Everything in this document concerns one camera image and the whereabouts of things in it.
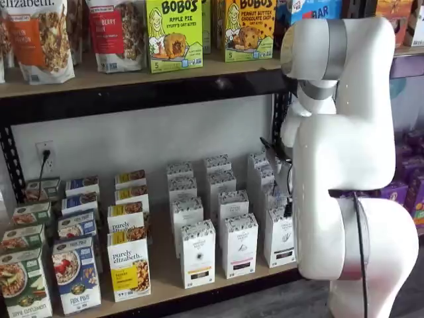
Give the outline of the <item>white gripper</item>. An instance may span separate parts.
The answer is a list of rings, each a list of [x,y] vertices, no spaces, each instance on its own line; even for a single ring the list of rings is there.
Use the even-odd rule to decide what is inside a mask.
[[[269,143],[264,137],[260,137],[260,141],[265,147],[266,158],[276,176],[276,183],[280,192],[283,196],[287,197],[283,217],[292,217],[292,159],[286,156],[281,148]]]

